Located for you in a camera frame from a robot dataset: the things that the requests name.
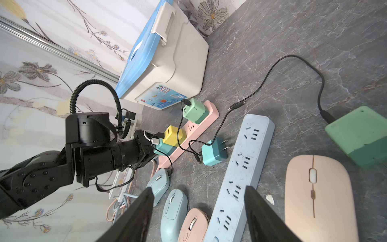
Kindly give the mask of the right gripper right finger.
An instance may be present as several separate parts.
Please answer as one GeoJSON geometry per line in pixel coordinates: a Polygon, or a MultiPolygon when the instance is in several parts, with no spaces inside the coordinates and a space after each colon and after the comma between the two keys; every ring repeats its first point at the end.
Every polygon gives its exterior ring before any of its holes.
{"type": "Polygon", "coordinates": [[[254,187],[246,186],[244,203],[253,242],[300,241],[254,187]]]}

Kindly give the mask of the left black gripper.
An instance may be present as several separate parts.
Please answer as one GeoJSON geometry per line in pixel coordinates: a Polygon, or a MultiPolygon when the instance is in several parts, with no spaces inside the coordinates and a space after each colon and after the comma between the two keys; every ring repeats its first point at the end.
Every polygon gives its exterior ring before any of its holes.
{"type": "Polygon", "coordinates": [[[150,141],[145,137],[143,130],[136,130],[134,133],[134,141],[138,147],[138,161],[134,166],[147,165],[156,154],[153,152],[153,147],[150,141]]]}

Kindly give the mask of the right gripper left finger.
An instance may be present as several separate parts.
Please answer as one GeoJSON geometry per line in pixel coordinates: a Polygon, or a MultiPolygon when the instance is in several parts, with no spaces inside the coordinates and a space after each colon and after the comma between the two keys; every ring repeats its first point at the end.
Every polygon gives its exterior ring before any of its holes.
{"type": "Polygon", "coordinates": [[[146,188],[132,206],[103,234],[99,242],[144,242],[153,211],[154,195],[146,188]]]}

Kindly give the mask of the light blue power strip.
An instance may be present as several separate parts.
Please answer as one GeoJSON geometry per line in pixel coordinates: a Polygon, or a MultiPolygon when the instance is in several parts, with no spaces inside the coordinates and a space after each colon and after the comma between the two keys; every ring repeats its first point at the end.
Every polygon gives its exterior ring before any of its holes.
{"type": "Polygon", "coordinates": [[[246,187],[258,186],[274,130],[266,116],[244,117],[204,241],[241,241],[247,223],[246,187]]]}

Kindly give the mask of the peach mouse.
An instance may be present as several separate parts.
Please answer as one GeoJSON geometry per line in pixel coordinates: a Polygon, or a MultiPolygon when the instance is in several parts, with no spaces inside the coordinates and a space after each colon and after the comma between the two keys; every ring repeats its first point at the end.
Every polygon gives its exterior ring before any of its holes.
{"type": "Polygon", "coordinates": [[[286,171],[285,223],[303,242],[359,241],[346,168],[325,156],[292,158],[286,171]]]}

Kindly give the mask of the green charger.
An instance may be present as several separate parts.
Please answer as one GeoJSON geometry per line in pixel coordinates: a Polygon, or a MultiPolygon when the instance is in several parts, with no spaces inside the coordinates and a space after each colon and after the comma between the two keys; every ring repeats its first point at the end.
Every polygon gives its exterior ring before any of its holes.
{"type": "Polygon", "coordinates": [[[387,119],[361,106],[325,127],[328,136],[359,167],[387,162],[387,119]]]}
{"type": "Polygon", "coordinates": [[[200,124],[208,115],[208,108],[200,101],[191,98],[184,99],[185,106],[182,108],[183,117],[195,124],[200,124]]]}

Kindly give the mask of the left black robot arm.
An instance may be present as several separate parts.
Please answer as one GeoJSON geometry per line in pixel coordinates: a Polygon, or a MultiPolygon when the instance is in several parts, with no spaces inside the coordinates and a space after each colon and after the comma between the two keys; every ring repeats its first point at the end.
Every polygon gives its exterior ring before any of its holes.
{"type": "Polygon", "coordinates": [[[26,209],[60,187],[89,181],[113,171],[145,166],[156,155],[142,131],[130,141],[117,141],[117,128],[108,113],[70,114],[66,145],[1,171],[1,218],[26,209]]]}

